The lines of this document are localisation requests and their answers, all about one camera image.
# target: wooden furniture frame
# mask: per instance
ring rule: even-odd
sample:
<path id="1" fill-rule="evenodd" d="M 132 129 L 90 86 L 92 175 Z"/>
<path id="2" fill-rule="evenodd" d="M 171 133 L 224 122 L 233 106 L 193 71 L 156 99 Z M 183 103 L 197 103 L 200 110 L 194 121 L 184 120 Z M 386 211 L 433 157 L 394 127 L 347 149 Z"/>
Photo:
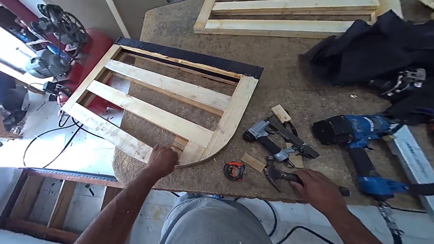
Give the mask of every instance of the wooden furniture frame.
<path id="1" fill-rule="evenodd" d="M 45 178 L 63 180 L 47 225 L 28 220 Z M 110 175 L 25 168 L 0 216 L 0 228 L 48 241 L 73 244 L 79 235 L 63 230 L 63 226 L 77 182 L 106 186 L 101 211 L 124 187 Z"/>
<path id="2" fill-rule="evenodd" d="M 120 62 L 126 55 L 236 85 L 232 96 Z M 221 150 L 235 133 L 263 68 L 167 46 L 120 38 L 63 105 L 62 110 L 95 130 L 122 151 L 147 162 L 152 148 L 89 111 L 100 96 L 166 129 L 177 138 L 179 166 L 205 160 Z M 122 78 L 221 116 L 215 131 L 194 124 L 105 84 L 110 75 Z"/>
<path id="3" fill-rule="evenodd" d="M 378 0 L 205 0 L 194 33 L 326 38 L 342 35 L 354 21 L 326 20 L 210 20 L 213 15 L 371 15 Z"/>

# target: workbench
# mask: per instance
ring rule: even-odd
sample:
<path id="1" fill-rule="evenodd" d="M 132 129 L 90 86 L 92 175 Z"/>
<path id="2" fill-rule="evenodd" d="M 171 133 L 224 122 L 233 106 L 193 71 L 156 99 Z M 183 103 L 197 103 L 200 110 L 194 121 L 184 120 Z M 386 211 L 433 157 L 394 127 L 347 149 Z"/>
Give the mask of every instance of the workbench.
<path id="1" fill-rule="evenodd" d="M 289 111 L 299 137 L 320 153 L 320 156 L 313 160 L 304 158 L 305 168 L 320 171 L 336 184 L 348 187 L 352 192 L 346 199 L 348 204 L 375 204 L 358 192 L 355 186 L 355 171 L 348 152 L 339 146 L 319 144 L 313 138 L 310 127 L 316 121 L 335 115 L 382 112 L 389 107 L 389 102 L 362 87 L 337 88 L 310 81 L 299 67 L 298 58 L 320 39 L 194 34 L 193 25 L 202 4 L 203 0 L 187 0 L 148 11 L 140 40 L 261 66 L 264 72 L 236 133 L 226 147 L 209 160 L 175 169 L 172 174 L 159 180 L 154 189 L 301 202 L 287 182 L 278 183 L 282 190 L 282 193 L 279 193 L 267 181 L 263 172 L 254 171 L 248 166 L 242 182 L 229 181 L 223 175 L 223 165 L 230 161 L 239 162 L 246 152 L 266 162 L 265 150 L 258 143 L 245 142 L 241 135 L 259 120 L 271 116 L 270 108 L 281 104 Z M 136 59 L 135 65 L 227 95 L 231 95 L 235 90 L 235 86 L 146 60 Z M 217 115 L 134 83 L 131 83 L 129 95 L 210 130 L 216 129 L 220 119 Z M 156 143 L 171 145 L 175 138 L 170 132 L 129 112 L 124 112 L 120 127 L 150 146 Z M 412 127 L 411 131 L 433 164 L 434 150 L 427 138 L 425 127 Z M 282 138 L 271 139 L 276 144 L 283 145 Z M 385 142 L 372 142 L 372 147 L 375 150 L 368 151 L 368 154 L 383 177 L 408 182 L 398 159 L 391 154 Z M 116 150 L 113 169 L 121 183 L 130 182 L 145 166 L 121 150 Z M 294 170 L 280 166 L 287 172 Z M 396 194 L 389 203 L 401 208 L 421 208 L 418 198 L 408 194 Z"/>

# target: lumber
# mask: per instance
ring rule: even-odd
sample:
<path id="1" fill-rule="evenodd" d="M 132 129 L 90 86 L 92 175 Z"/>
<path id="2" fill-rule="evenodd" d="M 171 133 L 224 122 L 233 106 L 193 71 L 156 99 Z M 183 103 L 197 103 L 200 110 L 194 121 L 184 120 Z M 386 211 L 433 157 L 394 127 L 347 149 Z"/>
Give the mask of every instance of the lumber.
<path id="1" fill-rule="evenodd" d="M 200 109 L 222 116 L 230 96 L 201 86 L 160 75 L 115 60 L 109 60 L 105 67 L 139 85 L 148 87 Z"/>
<path id="2" fill-rule="evenodd" d="M 76 102 L 80 102 L 80 99 L 86 95 L 86 89 L 90 83 L 92 83 L 93 80 L 98 79 L 105 71 L 104 65 L 107 63 L 107 61 L 109 61 L 112 57 L 115 57 L 121 51 L 121 49 L 122 48 L 119 45 L 115 44 L 110 47 L 110 49 L 83 80 L 80 86 L 74 91 L 70 98 L 68 98 L 68 101 L 66 101 L 66 103 L 62 106 L 63 111 L 67 113 Z"/>
<path id="3" fill-rule="evenodd" d="M 380 15 L 386 13 L 387 11 L 392 10 L 401 19 L 404 18 L 402 15 L 402 8 L 401 8 L 400 0 L 378 0 L 378 1 L 380 2 L 380 5 L 375 10 L 376 16 L 380 16 Z"/>
<path id="4" fill-rule="evenodd" d="M 68 114 L 94 130 L 99 136 L 111 142 L 126 154 L 142 162 L 148 162 L 152 148 L 121 130 L 110 121 L 101 118 L 78 103 L 71 107 Z"/>
<path id="5" fill-rule="evenodd" d="M 249 165 L 252 169 L 258 171 L 259 173 L 261 173 L 262 170 L 264 170 L 264 168 L 265 168 L 265 164 L 264 163 L 262 163 L 261 161 L 257 160 L 256 158 L 250 156 L 247 153 L 245 153 L 242 156 L 241 161 L 243 161 L 244 163 L 246 163 L 247 165 Z"/>
<path id="6" fill-rule="evenodd" d="M 191 66 L 191 67 L 198 68 L 198 69 L 203 69 L 203 70 L 210 71 L 210 72 L 217 73 L 217 74 L 221 74 L 221 75 L 224 75 L 224 76 L 229 76 L 229 77 L 233 77 L 233 78 L 237 78 L 237 79 L 241 78 L 241 74 L 237 74 L 237 73 L 232 72 L 232 71 L 227 71 L 227 70 L 219 69 L 219 68 L 216 68 L 216 67 L 213 67 L 213 66 L 209 66 L 209 65 L 206 65 L 206 64 L 193 63 L 193 62 L 190 62 L 190 61 L 187 61 L 187 60 L 184 60 L 184 59 L 172 58 L 172 57 L 168 57 L 166 55 L 162 55 L 162 54 L 159 54 L 159 53 L 153 53 L 153 52 L 149 52 L 149 51 L 146 51 L 146 50 L 142 50 L 140 48 L 135 48 L 135 47 L 130 47 L 130 46 L 124 46 L 124 45 L 121 45 L 121 47 L 123 49 L 130 50 L 130 51 L 133 51 L 133 52 L 136 52 L 136 53 L 142 53 L 142 54 L 149 55 L 149 56 L 152 56 L 152 57 L 155 57 L 155 58 L 164 59 L 164 60 L 167 60 L 167 61 L 171 61 L 171 62 L 175 62 L 175 63 L 187 65 L 187 66 Z"/>
<path id="7" fill-rule="evenodd" d="M 194 23 L 193 30 L 204 30 L 205 24 L 211 15 L 215 0 L 205 0 L 202 5 L 202 9 L 197 17 L 196 23 Z"/>
<path id="8" fill-rule="evenodd" d="M 190 165 L 192 163 L 200 161 L 204 151 L 205 147 L 189 141 L 178 159 L 179 165 L 177 167 Z"/>
<path id="9" fill-rule="evenodd" d="M 229 15 L 261 15 L 261 14 L 294 14 L 309 11 L 375 11 L 378 0 L 259 0 L 217 2 L 212 14 Z"/>
<path id="10" fill-rule="evenodd" d="M 102 200 L 101 211 L 122 191 L 120 188 L 107 186 Z"/>
<path id="11" fill-rule="evenodd" d="M 229 84 L 229 85 L 233 85 L 233 86 L 238 85 L 237 82 L 233 82 L 233 81 L 230 81 L 230 80 L 227 80 L 227 79 L 223 79 L 223 78 L 220 78 L 220 77 L 216 77 L 216 76 L 207 75 L 207 74 L 204 74 L 204 73 L 192 70 L 192 69 L 187 69 L 185 67 L 171 65 L 171 64 L 168 64 L 168 63 L 160 62 L 158 60 L 146 58 L 146 57 L 143 57 L 143 56 L 140 56 L 140 55 L 137 55 L 137 54 L 133 54 L 133 53 L 127 53 L 127 54 L 129 56 L 132 56 L 132 57 L 135 57 L 135 58 L 140 58 L 140 59 L 143 59 L 143 60 L 151 61 L 151 62 L 154 62 L 154 63 L 157 63 L 157 64 L 161 64 L 161 65 L 164 65 L 164 66 L 167 66 L 167 67 L 171 67 L 173 69 L 182 70 L 182 71 L 189 72 L 189 73 L 192 73 L 192 74 L 195 74 L 195 75 L 198 75 L 198 76 L 206 77 L 208 79 L 213 79 L 213 80 L 216 80 L 216 81 L 220 81 L 220 82 L 223 82 L 223 83 L 226 83 L 226 84 Z"/>
<path id="12" fill-rule="evenodd" d="M 77 182 L 75 181 L 62 182 L 56 203 L 54 204 L 54 209 L 47 224 L 48 228 L 63 229 L 63 224 L 65 223 L 66 214 L 68 213 L 69 204 L 71 203 L 76 185 Z"/>
<path id="13" fill-rule="evenodd" d="M 327 20 L 208 20 L 201 34 L 326 38 L 340 36 L 354 21 Z"/>
<path id="14" fill-rule="evenodd" d="M 280 121 L 280 123 L 284 123 L 286 121 L 291 120 L 289 114 L 283 109 L 283 107 L 280 104 L 272 107 L 271 111 L 276 116 L 276 118 Z"/>
<path id="15" fill-rule="evenodd" d="M 54 241 L 65 244 L 73 244 L 79 235 L 62 231 L 54 228 L 48 228 L 41 224 L 27 222 L 17 219 L 6 220 L 6 228 L 9 231 L 24 233 L 39 239 Z"/>
<path id="16" fill-rule="evenodd" d="M 212 131 L 200 125 L 171 114 L 98 81 L 92 82 L 88 90 L 161 128 L 203 147 L 208 145 L 213 134 Z"/>
<path id="17" fill-rule="evenodd" d="M 244 75 L 241 77 L 240 82 L 238 82 L 232 94 L 229 105 L 217 125 L 217 129 L 214 131 L 210 143 L 202 155 L 202 160 L 216 154 L 232 138 L 249 104 L 257 83 L 258 80 L 254 77 Z"/>
<path id="18" fill-rule="evenodd" d="M 67 174 L 57 173 L 57 172 L 35 171 L 34 169 L 30 169 L 30 168 L 27 168 L 27 170 L 28 170 L 27 173 L 28 175 L 43 176 L 43 177 L 48 177 L 53 179 L 76 181 L 76 182 L 83 182 L 83 183 L 96 184 L 96 185 L 112 186 L 116 188 L 125 187 L 121 182 L 118 181 L 108 181 L 104 179 L 95 179 L 95 178 L 78 176 L 78 175 L 67 175 Z"/>
<path id="19" fill-rule="evenodd" d="M 29 176 L 24 183 L 9 218 L 27 220 L 33 210 L 45 177 Z"/>
<path id="20" fill-rule="evenodd" d="M 115 55 L 112 59 L 122 62 L 127 56 L 128 56 L 127 53 L 121 51 L 117 55 Z M 105 70 L 102 72 L 102 74 L 96 80 L 98 80 L 101 83 L 106 84 L 110 80 L 110 78 L 112 77 L 113 72 L 109 69 L 106 69 L 105 67 L 103 69 L 105 69 Z M 87 106 L 89 106 L 89 104 L 92 102 L 92 100 L 94 98 L 95 98 L 95 94 L 89 92 L 81 98 L 80 104 L 87 107 Z"/>
<path id="21" fill-rule="evenodd" d="M 105 0 L 105 2 L 107 3 L 108 8 L 112 12 L 113 17 L 116 20 L 116 23 L 118 23 L 118 26 L 121 29 L 122 34 L 124 35 L 124 37 L 131 38 L 130 34 L 128 34 L 127 28 L 125 27 L 124 21 L 122 20 L 121 16 L 119 15 L 118 9 L 116 8 L 116 5 L 113 2 L 113 0 Z"/>

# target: small wood block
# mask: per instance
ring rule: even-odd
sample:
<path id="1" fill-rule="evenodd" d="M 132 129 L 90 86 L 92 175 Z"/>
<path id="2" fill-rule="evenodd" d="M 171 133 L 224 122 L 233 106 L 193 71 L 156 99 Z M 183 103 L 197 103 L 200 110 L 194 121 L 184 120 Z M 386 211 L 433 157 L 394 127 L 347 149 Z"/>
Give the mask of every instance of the small wood block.
<path id="1" fill-rule="evenodd" d="M 271 111 L 281 123 L 291 120 L 289 114 L 283 109 L 283 107 L 280 104 L 275 107 L 272 107 Z"/>
<path id="2" fill-rule="evenodd" d="M 257 160 L 256 158 L 248 155 L 245 153 L 243 157 L 241 158 L 241 161 L 245 162 L 247 165 L 249 165 L 252 169 L 258 171 L 259 173 L 262 172 L 265 168 L 265 164 L 261 161 Z"/>
<path id="3" fill-rule="evenodd" d="M 174 142 L 176 142 L 178 144 L 181 144 L 181 145 L 183 145 L 185 147 L 185 146 L 187 146 L 188 140 L 186 140 L 186 139 L 184 139 L 184 138 L 182 138 L 180 136 L 177 136 L 177 137 L 175 137 Z"/>
<path id="4" fill-rule="evenodd" d="M 285 149 L 292 147 L 292 143 L 285 143 Z M 303 156 L 297 155 L 296 153 L 289 154 L 289 160 L 294 164 L 296 168 L 304 168 Z"/>

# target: white wall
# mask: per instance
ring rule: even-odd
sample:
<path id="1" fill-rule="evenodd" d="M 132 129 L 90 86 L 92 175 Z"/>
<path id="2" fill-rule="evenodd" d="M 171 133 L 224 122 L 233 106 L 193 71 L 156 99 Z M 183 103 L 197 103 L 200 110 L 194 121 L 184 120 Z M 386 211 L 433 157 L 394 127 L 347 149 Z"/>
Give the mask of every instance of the white wall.
<path id="1" fill-rule="evenodd" d="M 30 11 L 32 11 L 36 16 L 43 17 L 41 12 L 38 10 L 38 4 L 45 4 L 42 0 L 19 0 L 24 6 L 26 6 Z"/>

